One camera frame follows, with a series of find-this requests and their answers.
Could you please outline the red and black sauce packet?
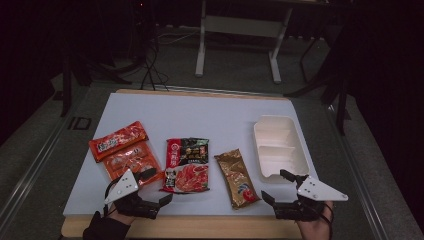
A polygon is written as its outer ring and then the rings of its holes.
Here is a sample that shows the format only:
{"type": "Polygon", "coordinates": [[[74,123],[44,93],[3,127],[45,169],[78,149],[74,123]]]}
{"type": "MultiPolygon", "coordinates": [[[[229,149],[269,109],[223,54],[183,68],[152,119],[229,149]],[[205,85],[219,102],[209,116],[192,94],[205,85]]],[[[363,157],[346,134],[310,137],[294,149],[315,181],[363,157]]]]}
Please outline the red and black sauce packet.
{"type": "Polygon", "coordinates": [[[167,140],[162,190],[177,194],[209,190],[208,139],[172,138],[167,140]]]}

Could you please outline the white plastic container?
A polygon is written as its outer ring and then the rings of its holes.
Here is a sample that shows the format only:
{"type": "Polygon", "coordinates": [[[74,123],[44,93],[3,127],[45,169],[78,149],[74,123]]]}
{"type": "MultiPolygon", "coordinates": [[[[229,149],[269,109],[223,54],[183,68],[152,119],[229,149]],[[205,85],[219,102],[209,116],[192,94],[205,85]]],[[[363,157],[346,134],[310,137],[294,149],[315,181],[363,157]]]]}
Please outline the white plastic container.
{"type": "Polygon", "coordinates": [[[303,138],[295,121],[288,116],[264,115],[254,124],[260,176],[265,183],[288,183],[280,175],[286,170],[294,175],[310,173],[303,138]]]}

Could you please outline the white metal table frame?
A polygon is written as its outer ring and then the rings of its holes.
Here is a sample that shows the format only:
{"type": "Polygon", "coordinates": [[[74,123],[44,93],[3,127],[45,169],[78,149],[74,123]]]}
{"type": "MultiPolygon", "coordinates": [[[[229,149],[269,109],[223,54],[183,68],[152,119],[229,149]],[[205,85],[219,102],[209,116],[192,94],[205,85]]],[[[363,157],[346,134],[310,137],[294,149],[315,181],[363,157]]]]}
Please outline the white metal table frame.
{"type": "Polygon", "coordinates": [[[201,1],[201,18],[200,18],[200,40],[195,68],[195,76],[202,77],[204,74],[206,43],[205,36],[207,32],[237,34],[256,37],[274,38],[276,40],[275,47],[268,52],[268,59],[272,78],[275,84],[280,84],[282,78],[278,65],[278,54],[281,44],[288,28],[289,20],[292,15],[292,8],[288,8],[283,12],[282,21],[265,21],[246,18],[235,18],[226,16],[215,16],[207,14],[207,0],[201,1]]]}

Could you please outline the person's left hand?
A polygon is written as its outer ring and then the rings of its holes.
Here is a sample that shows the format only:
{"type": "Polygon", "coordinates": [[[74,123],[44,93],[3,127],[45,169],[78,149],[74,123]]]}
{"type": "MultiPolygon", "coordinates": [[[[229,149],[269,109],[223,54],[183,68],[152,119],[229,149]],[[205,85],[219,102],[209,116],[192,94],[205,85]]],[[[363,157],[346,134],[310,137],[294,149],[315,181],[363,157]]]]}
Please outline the person's left hand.
{"type": "Polygon", "coordinates": [[[131,225],[134,221],[135,221],[135,217],[133,216],[127,216],[127,215],[123,215],[120,214],[115,206],[112,206],[107,214],[108,218],[114,219],[118,222],[121,222],[125,225],[131,225]]]}

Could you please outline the orange packet with clear window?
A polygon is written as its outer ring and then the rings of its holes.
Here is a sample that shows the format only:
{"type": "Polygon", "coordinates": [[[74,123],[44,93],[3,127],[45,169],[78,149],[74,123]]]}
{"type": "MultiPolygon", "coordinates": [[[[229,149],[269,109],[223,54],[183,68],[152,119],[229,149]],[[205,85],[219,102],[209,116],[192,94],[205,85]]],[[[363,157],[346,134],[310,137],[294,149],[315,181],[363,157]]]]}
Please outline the orange packet with clear window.
{"type": "Polygon", "coordinates": [[[111,180],[121,177],[128,169],[133,173],[142,173],[152,168],[156,172],[146,180],[141,180],[141,184],[150,184],[163,178],[160,163],[145,141],[136,142],[107,156],[103,164],[111,180]]]}

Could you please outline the white table mat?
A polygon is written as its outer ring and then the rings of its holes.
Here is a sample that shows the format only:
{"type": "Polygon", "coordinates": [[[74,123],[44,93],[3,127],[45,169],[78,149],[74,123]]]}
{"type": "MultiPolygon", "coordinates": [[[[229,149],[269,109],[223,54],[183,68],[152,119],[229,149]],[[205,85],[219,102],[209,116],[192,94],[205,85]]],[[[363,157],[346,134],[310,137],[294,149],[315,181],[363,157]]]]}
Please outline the white table mat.
{"type": "MultiPolygon", "coordinates": [[[[272,207],[262,200],[253,206],[233,210],[224,178],[214,159],[215,155],[239,149],[259,195],[264,190],[277,201],[292,202],[297,199],[293,183],[265,183],[260,176],[253,130],[254,124],[264,115],[288,116],[295,121],[308,157],[308,175],[318,178],[295,108],[286,99],[112,93],[93,138],[106,136],[140,121],[148,134],[150,147],[162,167],[166,162],[167,139],[209,139],[210,190],[203,193],[175,194],[172,202],[159,211],[158,220],[164,216],[184,215],[274,215],[272,207]]],[[[109,176],[103,165],[95,163],[88,150],[64,215],[91,215],[100,210],[109,183],[109,176]]]]}

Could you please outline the black metal stand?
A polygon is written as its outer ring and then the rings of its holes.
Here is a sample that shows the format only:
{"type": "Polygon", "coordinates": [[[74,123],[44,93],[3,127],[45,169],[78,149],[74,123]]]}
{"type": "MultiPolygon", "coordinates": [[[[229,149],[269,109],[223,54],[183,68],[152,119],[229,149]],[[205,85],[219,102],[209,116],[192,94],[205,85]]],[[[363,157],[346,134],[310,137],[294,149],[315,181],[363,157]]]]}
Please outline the black metal stand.
{"type": "Polygon", "coordinates": [[[329,24],[324,27],[321,36],[329,46],[330,50],[325,57],[318,72],[310,79],[307,79],[303,60],[309,50],[315,44],[316,39],[307,47],[300,58],[299,66],[301,69],[303,80],[307,85],[299,90],[286,93],[287,97],[299,97],[317,88],[324,87],[320,100],[323,104],[330,106],[335,99],[337,101],[337,111],[335,124],[338,132],[344,136],[344,119],[346,117],[346,100],[347,100],[347,80],[341,76],[340,66],[337,63],[337,51],[340,49],[338,37],[343,32],[342,24],[329,24]]]}
{"type": "Polygon", "coordinates": [[[62,113],[64,117],[68,114],[72,106],[72,83],[71,74],[80,75],[83,85],[89,85],[91,83],[90,77],[83,72],[83,68],[91,67],[95,72],[100,73],[102,76],[112,80],[118,84],[129,84],[120,78],[118,75],[113,73],[111,70],[101,66],[100,64],[90,60],[82,54],[74,54],[72,52],[63,50],[62,51],[62,113]]]}

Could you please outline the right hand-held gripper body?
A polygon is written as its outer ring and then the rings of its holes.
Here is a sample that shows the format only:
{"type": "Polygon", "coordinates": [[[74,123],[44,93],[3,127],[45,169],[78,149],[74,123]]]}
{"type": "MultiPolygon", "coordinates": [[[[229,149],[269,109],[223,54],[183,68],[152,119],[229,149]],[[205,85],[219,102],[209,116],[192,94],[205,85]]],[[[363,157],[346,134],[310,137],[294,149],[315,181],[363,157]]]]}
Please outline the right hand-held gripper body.
{"type": "Polygon", "coordinates": [[[326,201],[347,201],[348,195],[306,175],[307,179],[300,187],[296,186],[298,199],[292,203],[276,202],[273,206],[277,219],[295,221],[315,221],[325,207],[326,201]]]}

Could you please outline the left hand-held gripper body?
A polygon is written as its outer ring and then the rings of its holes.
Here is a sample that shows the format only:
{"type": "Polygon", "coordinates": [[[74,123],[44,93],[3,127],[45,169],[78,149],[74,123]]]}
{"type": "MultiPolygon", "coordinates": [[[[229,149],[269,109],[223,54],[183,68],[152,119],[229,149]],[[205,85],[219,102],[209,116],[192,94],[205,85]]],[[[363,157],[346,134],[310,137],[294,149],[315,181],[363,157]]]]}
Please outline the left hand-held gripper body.
{"type": "Polygon", "coordinates": [[[135,180],[134,174],[128,169],[108,185],[105,191],[104,213],[108,212],[110,205],[114,205],[120,214],[155,219],[160,206],[158,203],[145,201],[138,195],[140,183],[135,180]]]}

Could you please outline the metal floor rail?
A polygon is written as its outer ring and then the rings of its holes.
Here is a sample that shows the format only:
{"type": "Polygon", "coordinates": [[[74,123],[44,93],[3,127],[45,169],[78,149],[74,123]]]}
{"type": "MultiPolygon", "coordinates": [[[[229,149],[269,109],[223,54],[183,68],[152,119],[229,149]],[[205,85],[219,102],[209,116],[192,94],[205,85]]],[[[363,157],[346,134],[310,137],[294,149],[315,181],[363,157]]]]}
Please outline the metal floor rail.
{"type": "Polygon", "coordinates": [[[36,155],[36,158],[33,160],[24,175],[19,179],[11,196],[0,210],[0,220],[3,220],[4,222],[11,221],[19,211],[20,206],[25,201],[27,195],[32,189],[32,186],[37,181],[38,176],[57,145],[58,139],[64,130],[67,121],[68,119],[63,117],[60,118],[54,125],[52,132],[46,142],[42,145],[42,148],[36,155]]]}
{"type": "Polygon", "coordinates": [[[356,202],[360,205],[365,222],[369,227],[373,235],[373,240],[388,240],[385,227],[382,224],[381,218],[369,192],[366,182],[364,180],[363,172],[360,170],[357,164],[356,157],[354,156],[353,149],[348,142],[348,139],[341,135],[336,126],[336,111],[333,105],[324,106],[326,116],[330,122],[332,131],[337,139],[337,142],[342,149],[344,161],[347,165],[348,179],[353,185],[353,197],[350,200],[356,199],[356,202]]]}

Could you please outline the person's right hand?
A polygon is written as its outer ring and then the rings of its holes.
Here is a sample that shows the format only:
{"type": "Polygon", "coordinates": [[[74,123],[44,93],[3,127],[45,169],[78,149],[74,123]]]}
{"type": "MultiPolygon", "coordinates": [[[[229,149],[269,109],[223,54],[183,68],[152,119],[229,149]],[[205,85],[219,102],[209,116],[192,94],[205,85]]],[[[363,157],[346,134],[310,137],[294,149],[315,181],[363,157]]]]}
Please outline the person's right hand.
{"type": "Polygon", "coordinates": [[[321,216],[315,221],[297,221],[303,240],[332,240],[334,204],[332,201],[325,202],[325,208],[321,216]]]}

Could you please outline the gold snack packet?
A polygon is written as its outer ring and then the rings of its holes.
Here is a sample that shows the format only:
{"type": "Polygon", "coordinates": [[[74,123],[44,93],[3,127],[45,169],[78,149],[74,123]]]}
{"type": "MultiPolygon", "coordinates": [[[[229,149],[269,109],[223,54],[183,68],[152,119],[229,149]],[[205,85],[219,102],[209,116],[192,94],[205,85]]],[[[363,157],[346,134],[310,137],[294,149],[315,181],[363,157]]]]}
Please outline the gold snack packet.
{"type": "Polygon", "coordinates": [[[245,208],[260,200],[239,149],[214,156],[225,178],[233,209],[245,208]]]}

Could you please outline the red-orange snack packet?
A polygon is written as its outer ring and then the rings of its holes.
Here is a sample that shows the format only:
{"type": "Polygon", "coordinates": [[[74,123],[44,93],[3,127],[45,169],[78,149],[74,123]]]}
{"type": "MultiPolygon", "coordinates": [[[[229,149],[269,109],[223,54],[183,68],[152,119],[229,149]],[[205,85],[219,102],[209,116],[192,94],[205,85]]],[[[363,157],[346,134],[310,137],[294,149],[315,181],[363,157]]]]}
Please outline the red-orange snack packet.
{"type": "Polygon", "coordinates": [[[124,149],[138,141],[148,140],[148,135],[140,121],[135,121],[104,137],[88,142],[91,153],[96,162],[124,149]]]}

